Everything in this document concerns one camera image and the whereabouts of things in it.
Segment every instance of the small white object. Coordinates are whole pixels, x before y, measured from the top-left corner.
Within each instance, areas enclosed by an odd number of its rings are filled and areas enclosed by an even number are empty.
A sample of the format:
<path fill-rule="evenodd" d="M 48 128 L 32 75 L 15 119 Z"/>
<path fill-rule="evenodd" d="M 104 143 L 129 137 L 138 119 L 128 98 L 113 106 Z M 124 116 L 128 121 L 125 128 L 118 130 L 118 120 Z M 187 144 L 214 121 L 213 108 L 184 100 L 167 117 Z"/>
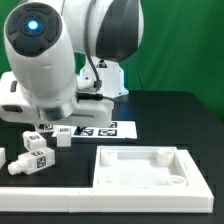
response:
<path fill-rule="evenodd" d="M 117 150 L 113 148 L 104 148 L 100 152 L 100 162 L 104 166 L 112 166 L 117 162 Z"/>
<path fill-rule="evenodd" d="M 71 146 L 71 128 L 60 127 L 57 130 L 57 147 Z"/>
<path fill-rule="evenodd" d="M 186 178 L 178 175 L 171 175 L 167 183 L 172 186 L 186 186 L 187 185 L 187 180 Z"/>
<path fill-rule="evenodd" d="M 11 175 L 21 172 L 30 175 L 55 164 L 55 153 L 50 148 L 40 148 L 18 156 L 18 160 L 8 165 Z"/>
<path fill-rule="evenodd" d="M 157 153 L 157 164 L 160 166 L 170 166 L 173 164 L 174 150 L 171 148 L 162 148 Z"/>
<path fill-rule="evenodd" d="M 0 148 L 0 169 L 5 164 L 5 149 Z"/>
<path fill-rule="evenodd" d="M 46 140 L 37 132 L 25 131 L 23 133 L 24 147 L 28 151 L 36 150 L 47 146 Z"/>

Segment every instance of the black table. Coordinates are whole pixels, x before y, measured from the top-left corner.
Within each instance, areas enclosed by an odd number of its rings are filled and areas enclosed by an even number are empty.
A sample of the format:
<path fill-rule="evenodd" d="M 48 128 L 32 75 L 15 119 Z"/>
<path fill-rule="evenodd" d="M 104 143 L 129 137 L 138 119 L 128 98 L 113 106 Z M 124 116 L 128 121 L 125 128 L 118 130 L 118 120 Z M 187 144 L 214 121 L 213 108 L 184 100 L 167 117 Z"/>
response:
<path fill-rule="evenodd" d="M 13 180 L 7 164 L 0 170 L 0 186 L 91 187 L 96 145 L 172 145 L 187 148 L 215 196 L 213 214 L 179 213 L 0 213 L 1 224 L 123 223 L 123 224 L 209 224 L 224 223 L 224 125 L 199 100 L 184 92 L 130 92 L 120 97 L 113 120 L 136 121 L 137 140 L 73 139 L 72 147 L 56 149 L 56 165 L 29 177 Z M 7 163 L 25 152 L 22 133 L 30 125 L 0 121 L 0 147 L 7 150 Z M 67 163 L 77 172 L 63 168 Z"/>

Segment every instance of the white plastic tray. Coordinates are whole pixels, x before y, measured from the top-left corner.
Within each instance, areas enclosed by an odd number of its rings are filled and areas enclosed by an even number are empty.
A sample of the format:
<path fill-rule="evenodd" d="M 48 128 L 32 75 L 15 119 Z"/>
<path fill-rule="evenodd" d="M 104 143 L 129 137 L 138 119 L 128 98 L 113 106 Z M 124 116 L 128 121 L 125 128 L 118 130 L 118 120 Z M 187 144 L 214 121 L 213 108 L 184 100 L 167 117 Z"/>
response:
<path fill-rule="evenodd" d="M 213 201 L 188 151 L 175 147 L 99 146 L 93 188 L 0 188 L 0 211 L 212 213 Z"/>

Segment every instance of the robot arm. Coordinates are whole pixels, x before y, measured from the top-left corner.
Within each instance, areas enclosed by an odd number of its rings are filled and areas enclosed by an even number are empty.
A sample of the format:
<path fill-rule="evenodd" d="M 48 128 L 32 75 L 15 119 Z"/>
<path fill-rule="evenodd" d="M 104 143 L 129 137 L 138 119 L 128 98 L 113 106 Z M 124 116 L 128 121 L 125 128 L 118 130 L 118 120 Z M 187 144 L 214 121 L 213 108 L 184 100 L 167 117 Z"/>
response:
<path fill-rule="evenodd" d="M 135 24 L 128 20 L 133 10 Z M 111 101 L 78 97 L 73 52 L 125 59 L 141 42 L 140 12 L 139 0 L 30 0 L 19 5 L 4 27 L 12 72 L 0 82 L 0 94 L 7 95 L 0 100 L 1 117 L 34 124 L 109 126 Z M 17 88 L 11 91 L 15 82 Z"/>

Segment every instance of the green wall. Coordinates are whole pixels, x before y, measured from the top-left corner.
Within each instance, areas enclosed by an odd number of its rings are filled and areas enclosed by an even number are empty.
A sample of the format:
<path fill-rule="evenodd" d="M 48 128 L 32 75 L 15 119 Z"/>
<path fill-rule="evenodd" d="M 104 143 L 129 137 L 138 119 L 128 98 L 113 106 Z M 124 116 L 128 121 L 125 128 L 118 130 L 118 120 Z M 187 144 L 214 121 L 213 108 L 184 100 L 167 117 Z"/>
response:
<path fill-rule="evenodd" d="M 0 2 L 0 73 L 9 70 L 3 23 L 18 0 Z M 143 42 L 135 57 L 121 63 L 127 87 L 195 94 L 224 121 L 224 1 L 141 0 Z M 76 56 L 78 69 L 84 63 Z"/>

